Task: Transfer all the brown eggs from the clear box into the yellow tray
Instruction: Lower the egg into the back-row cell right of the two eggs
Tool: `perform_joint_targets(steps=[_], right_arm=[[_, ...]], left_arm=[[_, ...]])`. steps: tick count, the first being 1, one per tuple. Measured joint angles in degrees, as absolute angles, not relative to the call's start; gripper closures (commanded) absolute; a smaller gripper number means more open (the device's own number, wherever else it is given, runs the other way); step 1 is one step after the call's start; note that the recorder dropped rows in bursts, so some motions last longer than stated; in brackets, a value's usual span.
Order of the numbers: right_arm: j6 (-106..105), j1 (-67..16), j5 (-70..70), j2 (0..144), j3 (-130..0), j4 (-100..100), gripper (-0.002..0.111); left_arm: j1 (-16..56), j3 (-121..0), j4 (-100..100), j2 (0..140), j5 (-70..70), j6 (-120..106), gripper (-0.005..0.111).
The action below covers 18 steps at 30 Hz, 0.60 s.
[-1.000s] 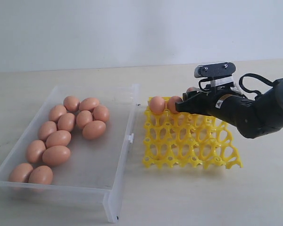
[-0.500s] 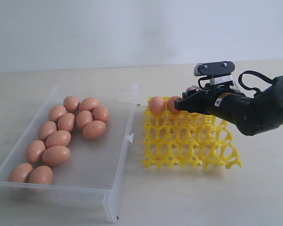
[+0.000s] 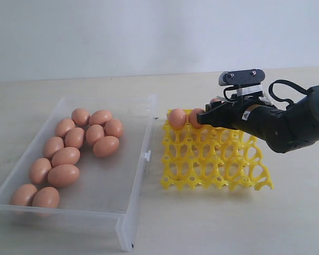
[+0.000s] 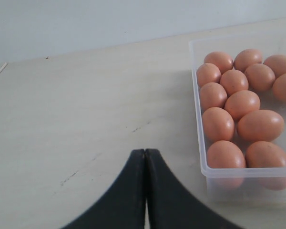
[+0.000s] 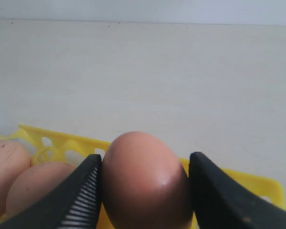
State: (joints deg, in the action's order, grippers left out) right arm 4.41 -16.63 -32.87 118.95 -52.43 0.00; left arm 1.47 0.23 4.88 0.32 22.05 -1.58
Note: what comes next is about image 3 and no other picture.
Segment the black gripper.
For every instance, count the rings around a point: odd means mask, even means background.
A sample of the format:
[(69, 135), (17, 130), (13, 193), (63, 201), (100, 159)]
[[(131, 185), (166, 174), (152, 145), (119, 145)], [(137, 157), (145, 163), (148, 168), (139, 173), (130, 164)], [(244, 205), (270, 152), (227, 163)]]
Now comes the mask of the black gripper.
[(197, 114), (197, 122), (215, 128), (261, 133), (271, 110), (276, 110), (276, 107), (258, 98), (232, 103), (217, 101), (206, 105), (205, 113)]

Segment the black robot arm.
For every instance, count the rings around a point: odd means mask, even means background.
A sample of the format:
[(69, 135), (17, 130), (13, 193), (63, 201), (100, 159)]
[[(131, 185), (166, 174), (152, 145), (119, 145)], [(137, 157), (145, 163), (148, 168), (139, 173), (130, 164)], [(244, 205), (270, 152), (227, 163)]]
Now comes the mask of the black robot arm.
[(244, 131), (277, 153), (313, 145), (319, 140), (319, 86), (286, 110), (251, 97), (244, 102), (213, 103), (197, 115), (201, 125)]

